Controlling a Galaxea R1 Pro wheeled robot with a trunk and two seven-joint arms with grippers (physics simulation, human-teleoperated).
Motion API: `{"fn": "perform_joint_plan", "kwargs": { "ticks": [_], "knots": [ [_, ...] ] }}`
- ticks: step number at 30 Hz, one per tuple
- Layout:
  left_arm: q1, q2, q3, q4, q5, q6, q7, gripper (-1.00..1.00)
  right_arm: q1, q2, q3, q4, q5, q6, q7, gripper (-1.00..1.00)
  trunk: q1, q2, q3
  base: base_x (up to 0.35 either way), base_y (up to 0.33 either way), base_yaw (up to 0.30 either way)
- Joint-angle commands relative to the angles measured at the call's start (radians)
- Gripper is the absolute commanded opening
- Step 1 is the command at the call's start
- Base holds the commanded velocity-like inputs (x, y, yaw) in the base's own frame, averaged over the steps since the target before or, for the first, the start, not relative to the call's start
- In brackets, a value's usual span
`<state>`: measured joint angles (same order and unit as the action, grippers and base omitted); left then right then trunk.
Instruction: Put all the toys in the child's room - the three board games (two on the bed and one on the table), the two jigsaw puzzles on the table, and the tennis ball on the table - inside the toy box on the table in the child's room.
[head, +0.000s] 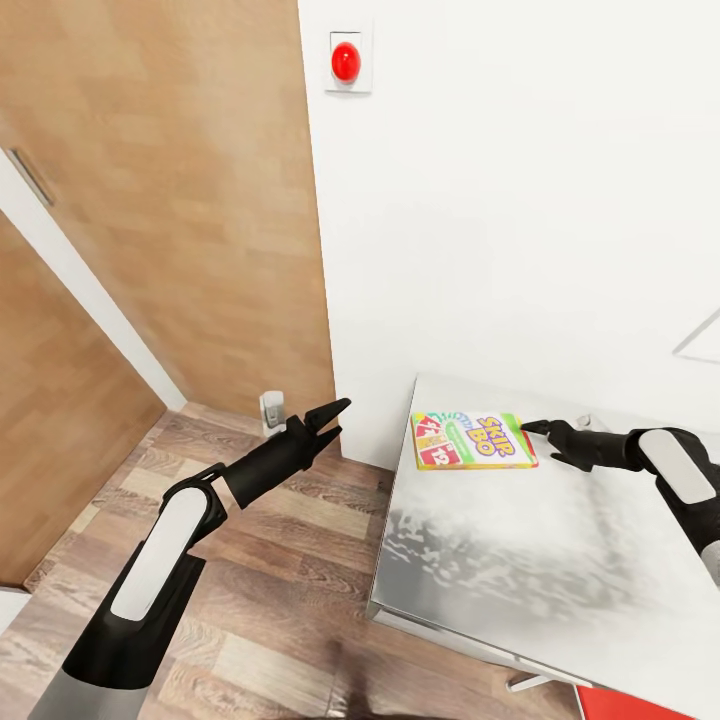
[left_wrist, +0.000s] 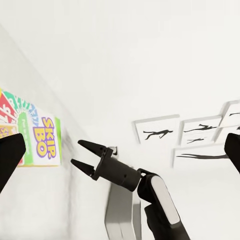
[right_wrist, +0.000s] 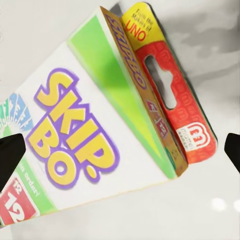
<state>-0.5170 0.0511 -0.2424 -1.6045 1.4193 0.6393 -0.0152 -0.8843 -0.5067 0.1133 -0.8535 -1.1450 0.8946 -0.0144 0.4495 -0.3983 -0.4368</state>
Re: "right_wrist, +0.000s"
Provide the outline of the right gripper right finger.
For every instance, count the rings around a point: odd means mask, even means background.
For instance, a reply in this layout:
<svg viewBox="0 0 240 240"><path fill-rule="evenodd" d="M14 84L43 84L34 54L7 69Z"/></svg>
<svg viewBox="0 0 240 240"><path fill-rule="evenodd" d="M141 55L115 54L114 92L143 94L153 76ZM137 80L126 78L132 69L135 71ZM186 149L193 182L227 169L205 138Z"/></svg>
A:
<svg viewBox="0 0 240 240"><path fill-rule="evenodd" d="M223 150L240 173L240 135L229 133Z"/></svg>

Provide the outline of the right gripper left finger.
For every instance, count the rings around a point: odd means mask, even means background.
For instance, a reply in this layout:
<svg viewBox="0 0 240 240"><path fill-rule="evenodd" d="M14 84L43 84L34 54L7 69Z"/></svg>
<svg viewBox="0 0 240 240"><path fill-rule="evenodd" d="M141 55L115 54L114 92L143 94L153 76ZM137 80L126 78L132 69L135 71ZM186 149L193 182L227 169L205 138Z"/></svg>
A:
<svg viewBox="0 0 240 240"><path fill-rule="evenodd" d="M0 138L0 193L26 153L22 133Z"/></svg>

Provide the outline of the board game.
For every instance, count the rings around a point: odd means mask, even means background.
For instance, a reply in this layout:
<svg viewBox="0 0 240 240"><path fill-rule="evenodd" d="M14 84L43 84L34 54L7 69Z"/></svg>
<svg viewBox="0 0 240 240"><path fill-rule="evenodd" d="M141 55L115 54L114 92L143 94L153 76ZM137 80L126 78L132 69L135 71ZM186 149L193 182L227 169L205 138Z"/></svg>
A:
<svg viewBox="0 0 240 240"><path fill-rule="evenodd" d="M146 65L173 77L169 110ZM94 11L0 105L0 139L26 152L0 193L0 224L178 179L218 141L143 1Z"/></svg>

